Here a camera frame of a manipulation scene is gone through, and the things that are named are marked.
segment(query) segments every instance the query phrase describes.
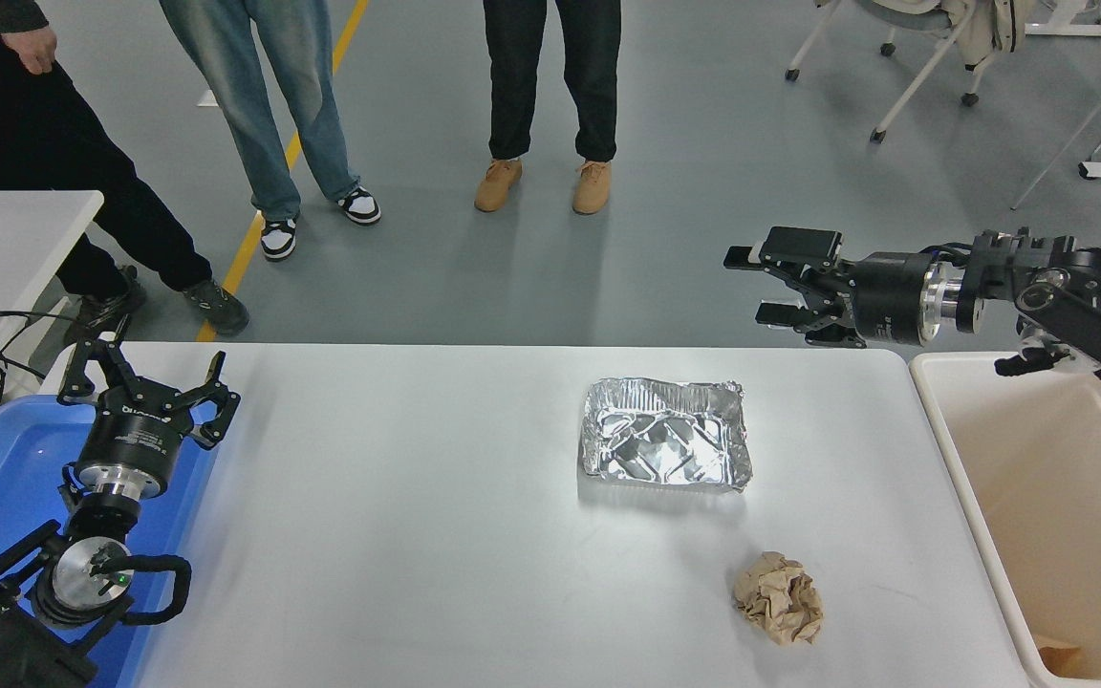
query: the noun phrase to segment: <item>black trousers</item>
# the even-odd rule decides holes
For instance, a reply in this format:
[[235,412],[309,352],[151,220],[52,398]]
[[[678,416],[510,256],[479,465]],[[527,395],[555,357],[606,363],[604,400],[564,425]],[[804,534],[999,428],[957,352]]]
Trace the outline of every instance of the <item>black trousers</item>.
[[[620,0],[555,0],[563,24],[563,78],[576,101],[576,152],[586,161],[614,157],[620,62]],[[490,154],[509,160],[530,149],[538,53],[547,0],[483,0],[490,53]]]
[[[96,222],[171,288],[210,279],[189,232],[134,173],[62,66],[34,76],[0,39],[0,190],[98,190]],[[57,270],[62,287],[103,299],[126,292],[105,250],[79,238]]]

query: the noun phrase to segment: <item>black and white sneaker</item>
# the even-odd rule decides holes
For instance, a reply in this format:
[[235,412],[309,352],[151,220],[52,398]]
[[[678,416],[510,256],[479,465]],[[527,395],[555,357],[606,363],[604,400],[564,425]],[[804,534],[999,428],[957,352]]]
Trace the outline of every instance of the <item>black and white sneaker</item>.
[[337,207],[355,223],[375,223],[380,220],[380,206],[377,205],[377,199],[373,199],[371,193],[362,186],[348,193],[346,199],[337,203]]
[[266,221],[262,227],[262,254],[268,261],[281,261],[296,250],[296,221]]

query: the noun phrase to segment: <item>trash bin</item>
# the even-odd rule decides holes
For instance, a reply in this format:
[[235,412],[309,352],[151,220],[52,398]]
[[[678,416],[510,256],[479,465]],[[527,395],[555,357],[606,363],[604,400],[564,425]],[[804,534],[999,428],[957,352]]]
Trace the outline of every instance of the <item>trash bin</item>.
[[[924,353],[912,374],[1027,675],[1101,688],[1101,382],[998,378],[1005,356]],[[1080,648],[1070,678],[1033,633]]]

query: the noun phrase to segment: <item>yellow floor line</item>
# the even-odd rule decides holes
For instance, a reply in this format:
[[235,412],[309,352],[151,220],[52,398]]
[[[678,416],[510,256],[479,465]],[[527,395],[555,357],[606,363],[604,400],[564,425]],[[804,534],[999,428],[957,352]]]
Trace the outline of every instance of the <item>yellow floor line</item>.
[[[333,74],[336,74],[337,67],[342,64],[342,56],[346,55],[346,48],[351,44],[355,30],[359,26],[359,20],[363,18],[363,11],[367,9],[368,0],[356,1],[355,9],[351,10],[351,17],[346,20],[342,33],[337,36],[337,44],[334,45],[334,57],[330,65]],[[296,161],[301,160],[301,136],[293,134],[286,150],[288,171],[296,166]],[[249,270],[250,262],[253,261],[253,253],[258,252],[258,241],[261,238],[262,214],[254,214],[253,221],[249,225],[249,230],[244,231],[244,239],[241,240],[240,247],[236,249],[236,258],[232,258],[232,264],[228,267],[228,274],[224,275],[222,285],[229,293],[236,293],[237,288],[240,287],[241,280],[244,279],[244,271]],[[201,323],[201,329],[198,330],[195,341],[214,340],[214,327],[210,327],[210,323]]]

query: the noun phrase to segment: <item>shoe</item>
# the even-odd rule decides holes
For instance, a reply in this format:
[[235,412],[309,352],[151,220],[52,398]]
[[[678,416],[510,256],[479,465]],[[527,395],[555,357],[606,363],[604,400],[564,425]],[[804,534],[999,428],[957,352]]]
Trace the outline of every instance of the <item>shoe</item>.
[[127,292],[103,301],[90,295],[79,299],[79,313],[62,335],[62,347],[69,347],[84,339],[96,339],[101,331],[113,331],[122,317],[134,313],[148,302],[148,292],[139,284],[139,269],[123,265],[119,266],[118,272],[127,281]]
[[580,165],[580,184],[576,185],[576,198],[571,209],[581,215],[591,215],[602,209],[611,197],[611,165],[585,161]]
[[377,205],[377,199],[373,199],[371,193],[368,193],[368,189],[362,186],[348,193],[346,199],[340,199],[337,203],[337,207],[355,223],[368,226],[368,223],[377,223],[380,220],[380,206]]
[[283,260],[296,250],[296,219],[266,221],[262,227],[262,256],[271,262]]
[[181,293],[185,294],[186,299],[196,306],[198,314],[219,335],[232,336],[249,325],[249,310],[244,309],[244,304],[224,291],[212,279],[203,280]]
[[478,183],[475,208],[484,214],[493,214],[508,201],[508,190],[521,178],[521,161],[492,161],[487,174]]

